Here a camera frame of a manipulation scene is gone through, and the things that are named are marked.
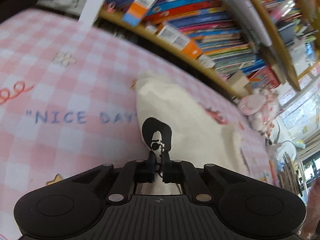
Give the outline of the cream white t-shirt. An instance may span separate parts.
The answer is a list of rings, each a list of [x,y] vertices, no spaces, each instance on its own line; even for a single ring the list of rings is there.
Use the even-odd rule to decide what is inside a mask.
[[[157,163],[168,152],[198,168],[216,164],[249,174],[237,125],[219,124],[184,88],[152,72],[139,74],[135,91],[142,139]]]

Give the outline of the pink checkered cartoon tablecloth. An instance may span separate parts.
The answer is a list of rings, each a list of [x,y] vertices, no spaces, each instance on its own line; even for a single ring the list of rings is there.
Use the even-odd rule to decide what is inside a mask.
[[[28,9],[1,24],[1,239],[18,239],[13,209],[57,174],[143,159],[134,82],[168,76],[242,137],[249,175],[272,183],[265,142],[236,106],[175,65],[97,28]]]

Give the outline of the white pink bunny plush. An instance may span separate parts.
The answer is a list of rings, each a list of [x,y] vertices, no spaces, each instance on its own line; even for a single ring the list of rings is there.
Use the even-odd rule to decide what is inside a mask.
[[[254,89],[251,95],[239,101],[238,109],[247,116],[253,130],[269,138],[274,128],[273,121],[280,112],[278,93],[265,88]]]

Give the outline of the small beige desk box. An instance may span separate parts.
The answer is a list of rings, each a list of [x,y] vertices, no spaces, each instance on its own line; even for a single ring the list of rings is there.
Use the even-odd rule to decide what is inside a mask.
[[[239,94],[248,94],[246,87],[249,85],[249,79],[241,70],[235,72],[227,83]]]

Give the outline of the white charger block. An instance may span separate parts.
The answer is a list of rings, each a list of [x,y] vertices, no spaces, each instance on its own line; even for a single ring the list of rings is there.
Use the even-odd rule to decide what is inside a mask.
[[[199,58],[197,59],[202,65],[204,68],[208,69],[208,68],[214,68],[215,66],[215,61],[207,56],[207,55],[201,55],[199,56]]]

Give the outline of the flat white orange box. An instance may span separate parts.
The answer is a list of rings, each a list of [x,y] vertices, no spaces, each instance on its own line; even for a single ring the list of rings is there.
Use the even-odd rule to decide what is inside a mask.
[[[202,54],[202,50],[192,39],[170,23],[161,23],[158,26],[157,36],[192,59],[197,59]]]

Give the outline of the wooden bookshelf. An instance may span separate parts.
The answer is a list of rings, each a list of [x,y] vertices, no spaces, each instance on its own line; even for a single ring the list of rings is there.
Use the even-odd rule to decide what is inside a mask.
[[[208,79],[222,94],[236,94],[227,81],[275,62],[297,92],[300,74],[280,31],[256,0],[86,0],[82,23],[103,18],[136,34],[139,45]]]

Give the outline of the row of colourful books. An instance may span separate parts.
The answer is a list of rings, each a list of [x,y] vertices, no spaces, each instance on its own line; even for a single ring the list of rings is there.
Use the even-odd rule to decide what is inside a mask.
[[[105,0],[109,12],[119,11],[121,20],[134,0]],[[227,9],[222,0],[157,0],[137,25],[157,36],[161,23],[170,23],[192,39],[215,61],[214,70],[229,79],[241,70],[253,83],[275,77],[266,57],[259,53],[257,42]]]

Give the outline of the white orange Usmile box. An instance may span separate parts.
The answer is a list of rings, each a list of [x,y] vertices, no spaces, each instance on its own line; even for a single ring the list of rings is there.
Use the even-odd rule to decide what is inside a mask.
[[[134,0],[127,12],[125,12],[122,21],[136,27],[156,1],[157,0]]]

